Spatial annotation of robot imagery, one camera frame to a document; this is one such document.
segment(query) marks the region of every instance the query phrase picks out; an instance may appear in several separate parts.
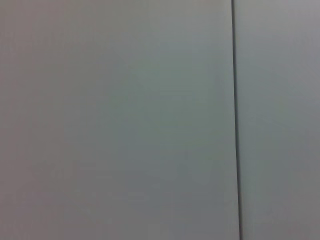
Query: white wall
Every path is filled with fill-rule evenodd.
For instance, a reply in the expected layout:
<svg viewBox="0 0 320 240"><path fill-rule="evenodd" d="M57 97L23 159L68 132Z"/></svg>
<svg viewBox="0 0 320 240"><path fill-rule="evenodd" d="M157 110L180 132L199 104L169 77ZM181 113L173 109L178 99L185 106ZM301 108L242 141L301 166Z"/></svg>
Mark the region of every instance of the white wall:
<svg viewBox="0 0 320 240"><path fill-rule="evenodd" d="M1 239L238 239L229 1L0 11Z"/></svg>
<svg viewBox="0 0 320 240"><path fill-rule="evenodd" d="M319 10L235 1L244 240L319 239Z"/></svg>

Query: cabinet door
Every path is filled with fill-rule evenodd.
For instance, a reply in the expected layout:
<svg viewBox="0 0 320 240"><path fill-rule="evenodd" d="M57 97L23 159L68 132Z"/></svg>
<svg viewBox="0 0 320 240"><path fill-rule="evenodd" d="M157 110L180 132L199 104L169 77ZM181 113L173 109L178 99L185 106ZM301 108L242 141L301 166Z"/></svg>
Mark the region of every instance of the cabinet door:
<svg viewBox="0 0 320 240"><path fill-rule="evenodd" d="M245 240L319 239L319 10L235 1Z"/></svg>
<svg viewBox="0 0 320 240"><path fill-rule="evenodd" d="M238 239L230 1L0 5L1 239Z"/></svg>

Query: door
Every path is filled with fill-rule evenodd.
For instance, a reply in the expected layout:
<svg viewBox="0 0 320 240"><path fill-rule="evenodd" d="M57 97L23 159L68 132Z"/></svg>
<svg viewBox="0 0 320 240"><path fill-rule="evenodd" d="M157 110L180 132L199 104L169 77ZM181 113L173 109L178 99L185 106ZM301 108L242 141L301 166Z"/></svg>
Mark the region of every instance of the door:
<svg viewBox="0 0 320 240"><path fill-rule="evenodd" d="M2 239L237 240L231 3L0 3Z"/></svg>

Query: gray surface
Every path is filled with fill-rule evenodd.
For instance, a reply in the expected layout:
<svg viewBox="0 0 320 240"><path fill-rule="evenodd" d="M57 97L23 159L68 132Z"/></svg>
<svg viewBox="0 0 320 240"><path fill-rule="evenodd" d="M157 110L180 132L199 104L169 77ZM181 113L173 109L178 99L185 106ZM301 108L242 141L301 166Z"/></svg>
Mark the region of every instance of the gray surface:
<svg viewBox="0 0 320 240"><path fill-rule="evenodd" d="M2 0L0 42L0 239L238 239L230 2Z"/></svg>
<svg viewBox="0 0 320 240"><path fill-rule="evenodd" d="M320 236L319 10L235 1L244 240Z"/></svg>

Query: gray wall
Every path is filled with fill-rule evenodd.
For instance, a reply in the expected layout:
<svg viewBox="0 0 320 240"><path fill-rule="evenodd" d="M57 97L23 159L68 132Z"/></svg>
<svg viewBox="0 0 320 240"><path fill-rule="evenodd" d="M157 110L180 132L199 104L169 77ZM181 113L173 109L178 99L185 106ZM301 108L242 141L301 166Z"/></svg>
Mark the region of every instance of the gray wall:
<svg viewBox="0 0 320 240"><path fill-rule="evenodd" d="M319 10L235 1L245 240L320 236Z"/></svg>
<svg viewBox="0 0 320 240"><path fill-rule="evenodd" d="M236 240L231 3L2 0L0 238Z"/></svg>

